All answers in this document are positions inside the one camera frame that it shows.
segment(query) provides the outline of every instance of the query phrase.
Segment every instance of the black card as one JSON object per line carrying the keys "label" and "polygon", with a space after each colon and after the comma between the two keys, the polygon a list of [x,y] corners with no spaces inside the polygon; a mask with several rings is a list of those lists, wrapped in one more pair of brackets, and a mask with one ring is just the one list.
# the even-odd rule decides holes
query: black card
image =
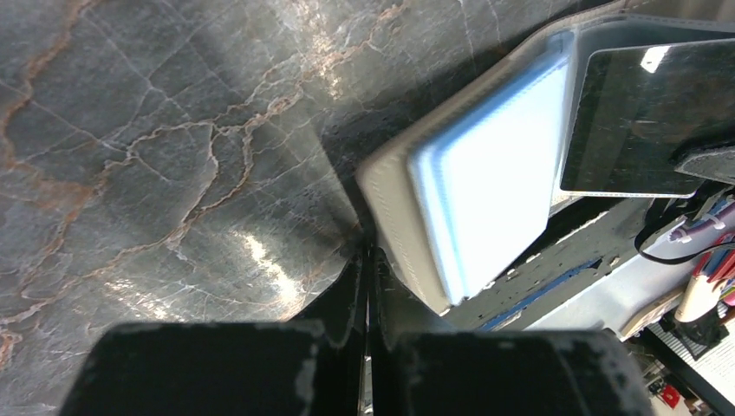
{"label": "black card", "polygon": [[565,191],[688,195],[702,179],[672,157],[735,126],[735,42],[595,52],[564,164]]}

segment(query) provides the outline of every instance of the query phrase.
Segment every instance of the gray marble countertop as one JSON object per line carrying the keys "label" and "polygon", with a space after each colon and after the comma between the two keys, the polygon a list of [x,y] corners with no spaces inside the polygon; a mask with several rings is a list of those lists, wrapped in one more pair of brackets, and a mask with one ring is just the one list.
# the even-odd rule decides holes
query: gray marble countertop
{"label": "gray marble countertop", "polygon": [[356,166],[595,3],[4,2],[0,414],[55,413],[116,322],[295,314],[360,236]]}

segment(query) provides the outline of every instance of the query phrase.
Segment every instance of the marble surface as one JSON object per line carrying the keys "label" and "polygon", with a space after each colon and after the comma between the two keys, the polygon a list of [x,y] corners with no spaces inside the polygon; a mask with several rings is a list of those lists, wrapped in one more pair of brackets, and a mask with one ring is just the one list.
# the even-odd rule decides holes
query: marble surface
{"label": "marble surface", "polygon": [[116,322],[295,314],[360,161],[594,3],[3,2],[0,414],[55,413]]}

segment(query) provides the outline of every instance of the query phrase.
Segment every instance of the blue strip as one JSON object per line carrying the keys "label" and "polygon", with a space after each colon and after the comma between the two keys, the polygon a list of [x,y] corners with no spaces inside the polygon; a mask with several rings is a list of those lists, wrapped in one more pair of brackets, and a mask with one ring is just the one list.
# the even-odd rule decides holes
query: blue strip
{"label": "blue strip", "polygon": [[480,331],[492,331],[497,325],[503,323],[505,320],[510,318],[511,316],[515,315],[519,310],[523,310],[529,305],[531,305],[533,302],[538,300],[541,296],[546,295],[550,291],[552,291],[554,288],[559,286],[560,284],[568,281],[572,277],[582,273],[584,270],[589,269],[594,265],[595,263],[599,262],[602,259],[602,257],[598,257],[595,260],[590,260],[586,263],[580,264],[579,266],[576,266],[574,269],[567,270],[564,274],[554,279],[553,282],[547,284],[543,289],[540,289],[536,291],[533,295],[530,295],[523,299],[521,302],[516,303],[516,306],[511,308],[508,312],[505,312],[502,315],[498,315],[488,322],[486,322],[482,327],[479,328]]}

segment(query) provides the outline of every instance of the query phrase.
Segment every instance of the purple cable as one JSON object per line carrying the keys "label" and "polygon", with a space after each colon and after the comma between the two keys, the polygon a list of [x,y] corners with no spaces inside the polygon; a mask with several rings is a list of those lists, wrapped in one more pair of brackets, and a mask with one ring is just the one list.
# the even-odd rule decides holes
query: purple cable
{"label": "purple cable", "polygon": [[[722,211],[718,212],[717,214],[713,215],[719,222],[724,223],[726,219],[729,219],[731,214],[735,212],[735,203],[729,204],[725,208],[723,208]],[[679,227],[676,230],[672,231],[671,234],[668,236],[668,241],[674,242],[679,241],[684,237],[694,237],[700,232],[710,228],[713,225],[716,225],[718,221],[713,220],[712,218],[708,218],[705,220],[702,224],[699,224],[695,227],[684,229],[683,227]]]}

